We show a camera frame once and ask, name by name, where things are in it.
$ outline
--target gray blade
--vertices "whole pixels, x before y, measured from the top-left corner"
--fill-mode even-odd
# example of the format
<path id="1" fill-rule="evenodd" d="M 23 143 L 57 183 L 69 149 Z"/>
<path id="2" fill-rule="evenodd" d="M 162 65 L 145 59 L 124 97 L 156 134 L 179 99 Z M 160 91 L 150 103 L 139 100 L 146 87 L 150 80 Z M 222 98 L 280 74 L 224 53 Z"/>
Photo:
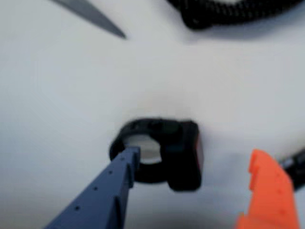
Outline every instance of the gray blade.
<path id="1" fill-rule="evenodd" d="M 96 9 L 87 0 L 52 0 L 66 7 L 79 16 L 87 19 L 91 23 L 112 32 L 119 37 L 126 38 L 125 34 L 113 24 L 104 14 Z"/>

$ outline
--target blue plastic part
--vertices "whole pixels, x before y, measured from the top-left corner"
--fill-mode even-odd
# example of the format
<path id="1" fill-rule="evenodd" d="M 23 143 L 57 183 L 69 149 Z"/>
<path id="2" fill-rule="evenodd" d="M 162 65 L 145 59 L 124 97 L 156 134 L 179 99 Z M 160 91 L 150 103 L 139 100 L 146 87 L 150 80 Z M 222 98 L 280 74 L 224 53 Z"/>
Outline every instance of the blue plastic part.
<path id="1" fill-rule="evenodd" d="M 45 229 L 122 229 L 140 149 L 129 147 Z"/>

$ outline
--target orange plastic part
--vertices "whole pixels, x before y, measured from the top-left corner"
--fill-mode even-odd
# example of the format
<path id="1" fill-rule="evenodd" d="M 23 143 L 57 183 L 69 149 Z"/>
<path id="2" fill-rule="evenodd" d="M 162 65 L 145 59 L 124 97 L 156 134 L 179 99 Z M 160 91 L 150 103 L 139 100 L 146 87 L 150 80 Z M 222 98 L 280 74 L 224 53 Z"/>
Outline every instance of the orange plastic part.
<path id="1" fill-rule="evenodd" d="M 294 189 L 289 176 L 262 150 L 252 152 L 249 172 L 252 200 L 237 229 L 299 229 Z"/>

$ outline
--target black ring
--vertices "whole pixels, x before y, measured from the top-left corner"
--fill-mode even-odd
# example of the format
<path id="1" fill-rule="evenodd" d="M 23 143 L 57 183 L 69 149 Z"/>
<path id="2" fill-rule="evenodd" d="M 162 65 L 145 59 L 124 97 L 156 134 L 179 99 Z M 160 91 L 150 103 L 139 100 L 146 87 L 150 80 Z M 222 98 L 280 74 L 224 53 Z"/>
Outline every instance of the black ring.
<path id="1" fill-rule="evenodd" d="M 127 123 L 110 147 L 110 159 L 113 160 L 125 149 L 123 140 L 132 135 L 148 135 L 156 140 L 160 147 L 175 140 L 181 133 L 181 124 L 174 120 L 138 119 Z M 163 162 L 147 165 L 140 163 L 135 180 L 144 183 L 159 183 L 167 180 Z"/>

